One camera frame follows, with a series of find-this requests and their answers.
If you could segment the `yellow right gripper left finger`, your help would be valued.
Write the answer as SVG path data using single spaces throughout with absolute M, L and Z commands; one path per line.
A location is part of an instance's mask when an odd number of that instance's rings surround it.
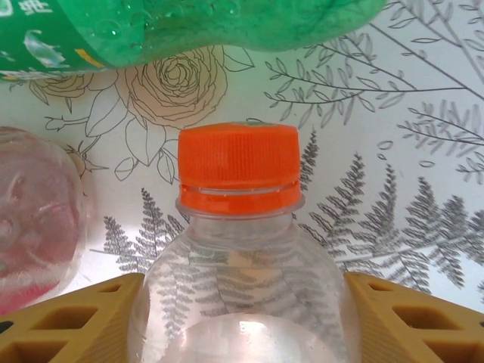
M 0 316 L 0 363 L 127 363 L 142 273 L 130 273 Z

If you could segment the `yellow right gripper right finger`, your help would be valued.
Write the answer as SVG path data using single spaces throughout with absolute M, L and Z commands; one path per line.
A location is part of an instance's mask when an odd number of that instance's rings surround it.
M 484 363 L 484 314 L 358 272 L 361 363 Z

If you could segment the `clear bottle orange cap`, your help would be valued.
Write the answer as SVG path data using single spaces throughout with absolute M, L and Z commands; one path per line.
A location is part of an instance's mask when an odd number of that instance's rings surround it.
M 343 274 L 293 219 L 299 162 L 293 126 L 179 134 L 177 207 L 190 222 L 144 276 L 128 363 L 362 363 Z

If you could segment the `floral print tablecloth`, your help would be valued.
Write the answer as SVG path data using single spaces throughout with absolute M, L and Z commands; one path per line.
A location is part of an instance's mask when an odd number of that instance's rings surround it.
M 178 133 L 230 120 L 299 129 L 294 218 L 339 267 L 484 312 L 484 0 L 386 0 L 363 28 L 280 53 L 214 45 L 0 82 L 0 126 L 60 144 L 85 185 L 72 289 L 148 269 L 188 222 Z

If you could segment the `green plastic soda bottle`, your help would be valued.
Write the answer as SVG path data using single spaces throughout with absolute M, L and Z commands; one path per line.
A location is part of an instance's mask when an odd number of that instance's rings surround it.
M 0 82 L 131 67 L 212 45 L 286 51 L 369 23 L 386 0 L 0 0 Z

